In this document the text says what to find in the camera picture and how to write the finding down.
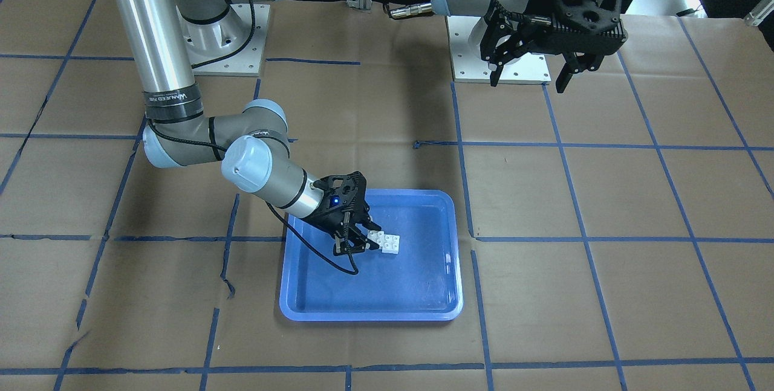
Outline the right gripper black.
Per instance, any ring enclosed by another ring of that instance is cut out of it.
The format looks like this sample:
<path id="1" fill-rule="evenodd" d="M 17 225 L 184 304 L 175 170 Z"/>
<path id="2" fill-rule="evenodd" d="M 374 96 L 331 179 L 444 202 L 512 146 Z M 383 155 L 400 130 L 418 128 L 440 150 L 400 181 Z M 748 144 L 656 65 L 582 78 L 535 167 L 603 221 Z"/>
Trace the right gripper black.
<path id="1" fill-rule="evenodd" d="M 309 215 L 302 218 L 309 225 L 340 238 L 362 238 L 368 231 L 383 228 L 371 220 L 365 201 L 366 179 L 359 171 L 347 175 L 329 175 L 317 181 L 304 177 L 299 198 L 307 199 Z M 364 253 L 370 250 L 369 240 L 335 239 L 334 256 Z"/>

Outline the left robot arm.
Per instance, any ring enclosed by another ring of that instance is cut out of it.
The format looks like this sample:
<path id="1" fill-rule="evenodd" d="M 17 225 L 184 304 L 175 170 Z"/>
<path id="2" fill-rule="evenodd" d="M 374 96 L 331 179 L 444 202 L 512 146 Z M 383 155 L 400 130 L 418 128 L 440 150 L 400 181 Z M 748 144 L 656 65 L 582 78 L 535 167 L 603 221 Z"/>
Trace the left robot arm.
<path id="1" fill-rule="evenodd" d="M 431 5 L 438 15 L 479 19 L 483 32 L 473 47 L 487 65 L 492 87 L 506 66 L 542 53 L 564 58 L 555 84 L 564 92 L 573 75 L 597 71 L 628 40 L 622 0 L 431 0 Z"/>

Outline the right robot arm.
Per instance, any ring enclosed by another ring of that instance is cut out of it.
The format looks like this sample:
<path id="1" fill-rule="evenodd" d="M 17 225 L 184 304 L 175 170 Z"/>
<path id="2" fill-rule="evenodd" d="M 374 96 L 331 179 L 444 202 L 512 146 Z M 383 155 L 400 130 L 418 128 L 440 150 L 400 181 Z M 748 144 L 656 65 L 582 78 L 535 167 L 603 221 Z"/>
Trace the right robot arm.
<path id="1" fill-rule="evenodd" d="M 366 179 L 316 177 L 290 159 L 287 116 L 255 99 L 236 115 L 205 114 L 195 72 L 249 49 L 257 9 L 278 0 L 116 0 L 145 104 L 144 152 L 153 166 L 219 162 L 237 188 L 329 234 L 336 256 L 381 250 Z"/>

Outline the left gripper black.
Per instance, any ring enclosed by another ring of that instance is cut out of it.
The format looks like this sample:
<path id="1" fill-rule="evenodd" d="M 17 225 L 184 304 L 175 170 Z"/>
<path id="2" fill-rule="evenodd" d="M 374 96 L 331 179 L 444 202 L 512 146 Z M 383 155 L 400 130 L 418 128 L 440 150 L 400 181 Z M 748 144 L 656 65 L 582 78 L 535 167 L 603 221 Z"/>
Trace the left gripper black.
<path id="1" fill-rule="evenodd" d="M 621 0 L 530 0 L 520 13 L 490 0 L 484 21 L 481 58 L 489 59 L 492 87 L 505 66 L 526 53 L 561 54 L 565 63 L 555 87 L 563 94 L 574 75 L 597 71 L 628 40 Z"/>

